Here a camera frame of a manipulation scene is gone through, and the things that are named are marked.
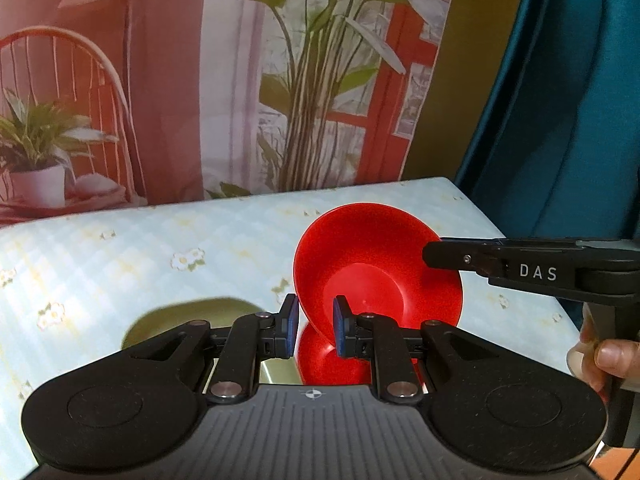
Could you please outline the person's right hand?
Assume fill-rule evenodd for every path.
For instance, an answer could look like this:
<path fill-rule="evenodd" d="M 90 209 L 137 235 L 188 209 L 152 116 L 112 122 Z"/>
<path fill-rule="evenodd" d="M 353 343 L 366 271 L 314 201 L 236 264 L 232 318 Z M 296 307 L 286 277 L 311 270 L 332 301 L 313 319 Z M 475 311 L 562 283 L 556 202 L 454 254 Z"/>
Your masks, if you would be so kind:
<path fill-rule="evenodd" d="M 578 343 L 567 352 L 567 366 L 582 382 L 608 402 L 614 378 L 639 385 L 639 344 L 626 339 L 597 337 L 593 319 L 584 314 Z"/>

